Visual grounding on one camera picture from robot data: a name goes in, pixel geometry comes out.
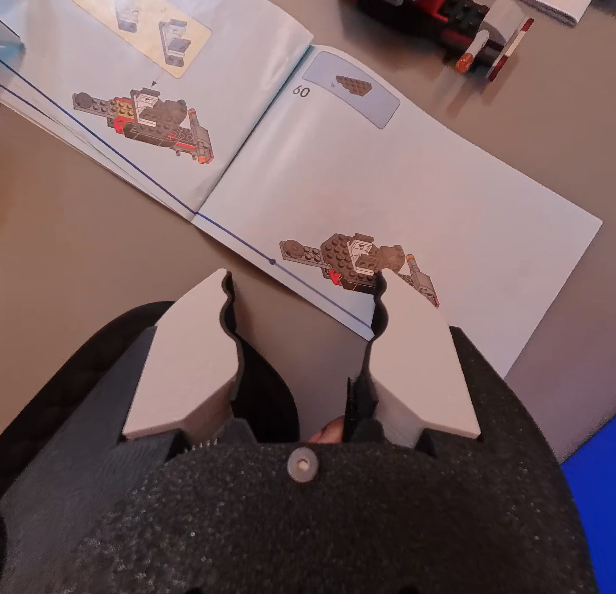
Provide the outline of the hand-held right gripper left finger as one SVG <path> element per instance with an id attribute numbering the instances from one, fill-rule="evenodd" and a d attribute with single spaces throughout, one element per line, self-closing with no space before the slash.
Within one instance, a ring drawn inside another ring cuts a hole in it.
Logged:
<path id="1" fill-rule="evenodd" d="M 190 444 L 205 443 L 231 418 L 240 356 L 223 325 L 232 310 L 230 277 L 224 268 L 215 271 L 156 323 L 124 424 L 127 439 L 179 429 Z"/>

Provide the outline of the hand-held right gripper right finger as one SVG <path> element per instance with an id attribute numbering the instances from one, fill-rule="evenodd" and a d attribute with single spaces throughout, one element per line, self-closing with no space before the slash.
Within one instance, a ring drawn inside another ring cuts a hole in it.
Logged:
<path id="1" fill-rule="evenodd" d="M 425 429 L 476 440 L 481 429 L 443 316 L 389 269 L 376 275 L 373 338 L 349 380 L 344 442 L 414 448 Z"/>

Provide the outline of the blue plastic bin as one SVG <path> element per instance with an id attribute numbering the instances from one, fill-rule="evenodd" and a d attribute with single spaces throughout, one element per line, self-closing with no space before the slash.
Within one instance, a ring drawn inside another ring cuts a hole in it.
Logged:
<path id="1" fill-rule="evenodd" d="M 602 593 L 615 593 L 615 417 L 562 464 Z"/>

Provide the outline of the black padded cushion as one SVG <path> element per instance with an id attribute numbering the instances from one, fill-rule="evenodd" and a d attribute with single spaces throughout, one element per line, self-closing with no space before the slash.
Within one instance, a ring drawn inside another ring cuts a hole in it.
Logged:
<path id="1" fill-rule="evenodd" d="M 1 494 L 11 486 L 140 333 L 155 324 L 172 301 L 121 314 L 92 335 L 1 434 Z M 232 411 L 262 443 L 299 440 L 293 396 L 278 372 L 238 336 L 244 374 Z"/>

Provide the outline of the open instruction booklet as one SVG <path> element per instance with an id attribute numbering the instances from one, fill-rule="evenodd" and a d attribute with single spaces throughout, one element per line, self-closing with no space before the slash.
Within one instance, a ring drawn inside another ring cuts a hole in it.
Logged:
<path id="1" fill-rule="evenodd" d="M 268 0 L 1 0 L 1 101 L 369 339 L 390 268 L 506 375 L 601 221 Z"/>

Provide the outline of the person's right hand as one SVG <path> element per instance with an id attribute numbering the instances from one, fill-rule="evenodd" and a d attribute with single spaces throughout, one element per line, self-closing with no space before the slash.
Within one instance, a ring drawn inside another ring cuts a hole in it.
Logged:
<path id="1" fill-rule="evenodd" d="M 339 444 L 343 442 L 344 417 L 337 417 L 329 421 L 322 429 L 316 432 L 308 443 L 310 444 Z"/>

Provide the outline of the red grey lego model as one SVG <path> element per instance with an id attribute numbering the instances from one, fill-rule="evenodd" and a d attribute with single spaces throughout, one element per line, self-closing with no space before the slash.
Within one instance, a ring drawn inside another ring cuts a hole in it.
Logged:
<path id="1" fill-rule="evenodd" d="M 496 0 L 490 7 L 473 0 L 352 1 L 374 20 L 458 55 L 460 74 L 487 68 L 488 82 L 497 78 L 534 22 L 516 0 Z"/>

